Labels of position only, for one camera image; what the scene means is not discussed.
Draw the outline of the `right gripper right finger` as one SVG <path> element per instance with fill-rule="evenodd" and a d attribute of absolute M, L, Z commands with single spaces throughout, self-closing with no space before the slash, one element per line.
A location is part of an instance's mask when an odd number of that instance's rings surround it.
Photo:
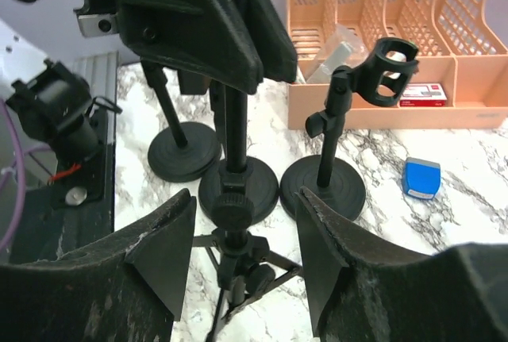
<path fill-rule="evenodd" d="M 295 195 L 313 335 L 322 341 L 504 341 L 507 247 L 459 244 L 425 255 Z"/>

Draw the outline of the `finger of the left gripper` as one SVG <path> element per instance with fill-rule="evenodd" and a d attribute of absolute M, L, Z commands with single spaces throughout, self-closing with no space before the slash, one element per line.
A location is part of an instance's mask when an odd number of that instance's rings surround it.
<path fill-rule="evenodd" d="M 271 0 L 235 0 L 264 69 L 264 78 L 292 83 L 298 57 Z"/>

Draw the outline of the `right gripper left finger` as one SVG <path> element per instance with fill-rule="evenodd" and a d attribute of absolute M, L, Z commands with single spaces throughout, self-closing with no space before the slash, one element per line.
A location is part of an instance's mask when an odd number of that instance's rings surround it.
<path fill-rule="evenodd" d="M 196 207 L 183 189 L 55 261 L 2 265 L 2 340 L 169 341 L 182 314 Z"/>

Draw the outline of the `black tripod mic stand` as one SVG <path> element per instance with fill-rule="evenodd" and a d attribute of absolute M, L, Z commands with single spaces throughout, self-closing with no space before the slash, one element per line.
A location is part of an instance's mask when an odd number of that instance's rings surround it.
<path fill-rule="evenodd" d="M 193 245 L 206 250 L 217 273 L 217 307 L 206 336 L 208 341 L 215 341 L 234 315 L 290 279 L 302 276 L 303 268 L 273 252 L 265 237 L 249 232 L 252 207 L 238 194 L 227 195 L 214 205 L 209 219 L 215 230 L 196 236 Z"/>

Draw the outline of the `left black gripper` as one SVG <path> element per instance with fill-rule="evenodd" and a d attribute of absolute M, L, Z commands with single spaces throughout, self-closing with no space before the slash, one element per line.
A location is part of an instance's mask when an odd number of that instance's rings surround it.
<path fill-rule="evenodd" d="M 83 36 L 119 32 L 142 59 L 246 94 L 255 94 L 263 79 L 262 61 L 233 0 L 83 0 L 74 13 Z"/>

